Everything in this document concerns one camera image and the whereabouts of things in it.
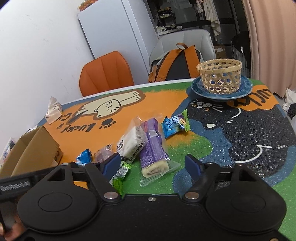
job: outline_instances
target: orange and black backpack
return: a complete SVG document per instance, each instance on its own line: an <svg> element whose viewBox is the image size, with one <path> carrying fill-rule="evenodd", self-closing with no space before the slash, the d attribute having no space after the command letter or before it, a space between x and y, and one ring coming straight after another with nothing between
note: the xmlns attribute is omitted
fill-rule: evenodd
<svg viewBox="0 0 296 241"><path fill-rule="evenodd" d="M201 54L195 46L187 47L177 43L178 49L164 53L151 64L149 82L196 78L200 75L196 66L200 63Z"/></svg>

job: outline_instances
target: gray chair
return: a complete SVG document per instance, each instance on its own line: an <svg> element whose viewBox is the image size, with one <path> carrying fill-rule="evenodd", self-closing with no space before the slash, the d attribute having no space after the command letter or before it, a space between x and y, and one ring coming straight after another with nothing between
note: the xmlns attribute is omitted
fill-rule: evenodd
<svg viewBox="0 0 296 241"><path fill-rule="evenodd" d="M150 66L154 60L165 52L176 49L176 44L179 42L186 44L188 47L195 45L195 48L201 53L201 62L216 58L211 35L208 31L204 29L184 30L167 34L158 41L150 54Z"/></svg>

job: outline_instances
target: orange chair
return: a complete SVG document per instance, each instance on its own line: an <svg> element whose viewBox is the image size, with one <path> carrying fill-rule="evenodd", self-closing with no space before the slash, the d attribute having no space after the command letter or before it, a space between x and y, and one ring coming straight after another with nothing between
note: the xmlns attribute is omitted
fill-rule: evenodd
<svg viewBox="0 0 296 241"><path fill-rule="evenodd" d="M80 75L82 96L134 85L128 63L117 52L111 52L86 64Z"/></svg>

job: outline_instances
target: metal bolt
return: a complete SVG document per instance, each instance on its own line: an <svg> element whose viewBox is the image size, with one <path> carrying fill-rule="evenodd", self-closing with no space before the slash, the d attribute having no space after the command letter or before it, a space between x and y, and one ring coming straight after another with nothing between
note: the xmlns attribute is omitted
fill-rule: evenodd
<svg viewBox="0 0 296 241"><path fill-rule="evenodd" d="M188 193L185 193L185 197L187 199L195 200L195 199L198 199L200 195L197 192L188 192Z"/></svg>
<svg viewBox="0 0 296 241"><path fill-rule="evenodd" d="M148 201L150 201L150 202L155 202L155 201L156 201L156 197L149 197L149 198L148 198Z"/></svg>
<svg viewBox="0 0 296 241"><path fill-rule="evenodd" d="M104 194L104 197L107 198L107 199L112 200L112 199L115 199L115 198L118 197L118 193L117 192L106 192Z"/></svg>

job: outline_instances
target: black cat illustration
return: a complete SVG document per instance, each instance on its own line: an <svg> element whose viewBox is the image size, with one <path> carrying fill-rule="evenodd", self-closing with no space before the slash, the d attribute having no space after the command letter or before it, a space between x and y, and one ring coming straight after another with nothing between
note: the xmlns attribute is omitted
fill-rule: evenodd
<svg viewBox="0 0 296 241"><path fill-rule="evenodd" d="M286 161L288 148L296 145L296 135L277 106L245 111L199 97L190 101L187 111L188 118L201 122L206 130L222 128L232 144L230 158L261 177L277 173Z"/></svg>

